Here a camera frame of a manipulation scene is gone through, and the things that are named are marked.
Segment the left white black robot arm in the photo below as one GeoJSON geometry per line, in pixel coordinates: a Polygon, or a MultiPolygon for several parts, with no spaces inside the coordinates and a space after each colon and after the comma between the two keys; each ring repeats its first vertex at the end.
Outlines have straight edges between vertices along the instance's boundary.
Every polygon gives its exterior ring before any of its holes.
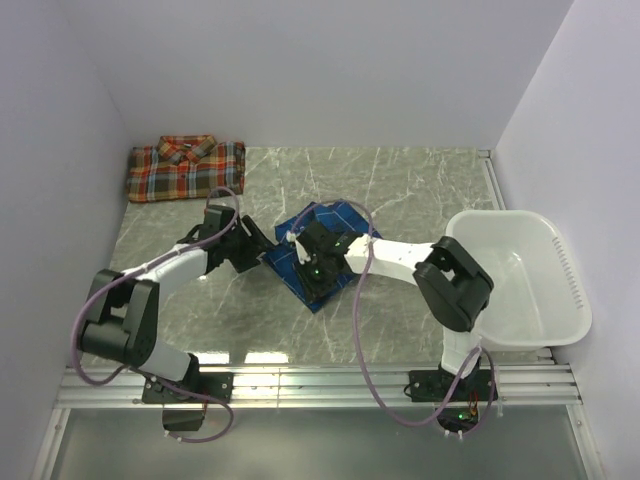
{"type": "Polygon", "coordinates": [[[72,330],[72,351],[165,381],[177,401],[192,401],[202,386],[199,361],[158,339],[160,303],[226,261],[243,273],[274,248],[250,216],[207,207],[204,220],[166,253],[138,267],[96,274],[72,330]]]}

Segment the blue plaid long sleeve shirt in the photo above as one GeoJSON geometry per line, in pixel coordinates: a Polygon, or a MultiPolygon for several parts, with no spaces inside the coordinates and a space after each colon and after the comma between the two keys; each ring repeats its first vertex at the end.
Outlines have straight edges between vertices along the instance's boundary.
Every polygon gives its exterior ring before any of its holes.
{"type": "Polygon", "coordinates": [[[302,301],[305,307],[316,313],[323,308],[332,296],[346,287],[356,275],[350,281],[345,282],[343,286],[338,287],[324,301],[310,303],[305,299],[302,285],[294,270],[294,265],[298,262],[295,247],[285,240],[285,234],[288,230],[302,232],[313,220],[319,221],[333,232],[355,231],[362,234],[370,233],[375,238],[378,238],[380,233],[376,228],[370,226],[369,222],[351,204],[345,201],[336,201],[330,205],[320,205],[312,202],[303,212],[275,227],[278,243],[275,249],[264,255],[263,260],[289,290],[302,301]]]}

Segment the orange plaid shirt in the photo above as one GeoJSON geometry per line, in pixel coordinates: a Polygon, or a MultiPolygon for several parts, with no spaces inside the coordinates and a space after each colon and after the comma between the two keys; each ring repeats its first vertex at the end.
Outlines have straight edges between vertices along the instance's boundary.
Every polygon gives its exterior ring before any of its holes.
{"type": "Polygon", "coordinates": [[[133,203],[243,193],[246,147],[212,135],[162,136],[155,145],[135,147],[128,159],[126,190],[133,203]]]}

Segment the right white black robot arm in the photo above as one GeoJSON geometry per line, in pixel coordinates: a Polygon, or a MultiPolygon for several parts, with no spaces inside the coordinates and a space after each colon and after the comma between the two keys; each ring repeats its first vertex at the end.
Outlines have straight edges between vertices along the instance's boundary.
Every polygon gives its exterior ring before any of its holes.
{"type": "Polygon", "coordinates": [[[460,400],[474,390],[473,371],[481,356],[474,327],[494,282],[457,240],[443,236],[435,243],[404,243],[355,231],[332,232],[318,221],[287,240],[295,246],[294,269],[311,301],[325,297],[341,275],[377,275],[416,286],[443,327],[442,391],[460,400]]]}

